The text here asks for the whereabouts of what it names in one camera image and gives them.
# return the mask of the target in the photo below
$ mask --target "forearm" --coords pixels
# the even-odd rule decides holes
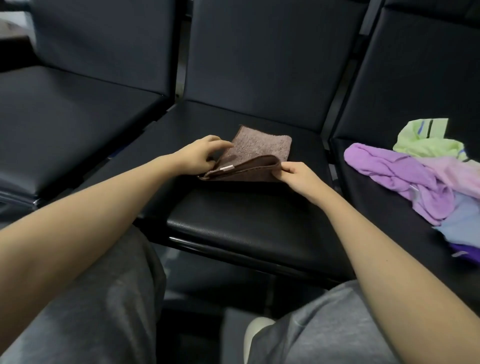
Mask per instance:
[[[329,187],[317,201],[350,258],[374,316],[402,359],[406,363],[477,362],[477,316]]]
[[[175,164],[159,157],[0,231],[0,353],[128,229]]]

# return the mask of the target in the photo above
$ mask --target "gray pants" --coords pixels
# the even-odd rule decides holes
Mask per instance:
[[[36,317],[0,364],[156,363],[165,282],[153,248],[132,227]],[[396,362],[356,281],[264,328],[249,357],[249,364]]]

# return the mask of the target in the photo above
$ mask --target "light green cloth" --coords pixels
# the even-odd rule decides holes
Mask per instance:
[[[452,156],[459,160],[467,159],[463,143],[444,138],[447,124],[448,119],[409,121],[398,134],[393,150],[414,157]]]

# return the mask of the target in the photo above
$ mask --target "hand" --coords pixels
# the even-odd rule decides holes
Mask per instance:
[[[281,171],[273,175],[285,182],[292,190],[318,205],[322,194],[330,189],[305,163],[283,162]]]
[[[179,174],[202,174],[211,170],[215,165],[215,161],[207,161],[210,154],[232,147],[231,142],[222,140],[219,136],[208,135],[184,146],[173,153],[173,157],[178,162]]]

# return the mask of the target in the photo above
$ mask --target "left hand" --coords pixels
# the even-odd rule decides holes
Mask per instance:
[[[215,161],[207,161],[210,154],[220,149],[232,148],[233,144],[220,139],[216,135],[208,135],[205,138],[195,140],[173,153],[173,157],[179,164],[180,174],[202,174],[211,170]]]

